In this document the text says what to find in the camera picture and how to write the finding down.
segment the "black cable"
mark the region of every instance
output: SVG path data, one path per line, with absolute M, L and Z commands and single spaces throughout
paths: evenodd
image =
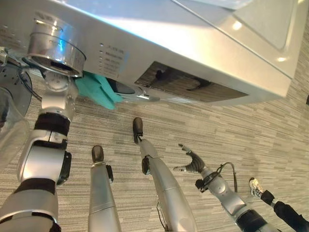
M 223 170 L 223 168 L 227 165 L 231 165 L 232 169 L 233 169 L 233 178 L 234 178 L 234 192 L 237 192 L 238 191 L 238 188 L 237 188 L 237 178 L 236 178 L 236 172 L 235 172 L 235 167 L 234 167 L 234 164 L 231 163 L 231 162 L 226 162 L 224 164 L 221 164 L 220 167 L 217 169 L 217 173 L 218 175 L 221 173 L 221 171 Z
M 235 172 L 235 167 L 234 164 L 231 162 L 226 162 L 224 164 L 221 164 L 220 167 L 216 170 L 215 175 L 213 176 L 213 178 L 208 181 L 206 184 L 204 184 L 204 186 L 209 185 L 218 175 L 220 175 L 220 173 L 222 172 L 223 168 L 227 165 L 230 164 L 232 166 L 233 169 L 233 178 L 234 178 L 234 192 L 238 191 L 238 187 L 237 187 L 237 178 L 236 178 L 236 172 Z
M 158 203 L 156 204 L 156 209 L 157 209 L 157 211 L 158 211 L 158 215 L 159 215 L 159 219 L 160 219 L 161 225 L 163 226 L 163 228 L 164 228 L 164 230 L 165 230 L 165 226 L 163 225 L 163 222 L 162 222 L 162 220 L 161 220 L 161 216 L 160 216 L 160 213 L 159 213 L 158 206 L 159 206 L 159 201 L 158 201 Z
M 37 94 L 27 83 L 26 81 L 23 79 L 22 77 L 22 69 L 20 69 L 18 71 L 18 77 L 21 80 L 21 82 L 23 83 L 24 87 L 26 88 L 26 90 L 28 90 L 28 92 L 30 92 L 32 94 L 33 97 L 35 97 L 37 100 L 39 100 L 40 102 L 42 101 L 42 97 Z

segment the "sneaker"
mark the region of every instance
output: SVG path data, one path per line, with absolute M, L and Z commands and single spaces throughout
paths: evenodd
M 253 195 L 254 197 L 261 197 L 261 195 L 263 193 L 263 188 L 262 188 L 262 186 L 260 186 L 257 179 L 252 177 L 249 180 L 249 187 L 251 188 L 251 195 Z

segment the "green rag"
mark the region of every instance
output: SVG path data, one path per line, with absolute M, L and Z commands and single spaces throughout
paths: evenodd
M 115 103 L 123 99 L 116 94 L 108 83 L 106 77 L 84 71 L 84 77 L 75 80 L 79 94 L 89 97 L 95 103 L 107 109 L 114 109 Z

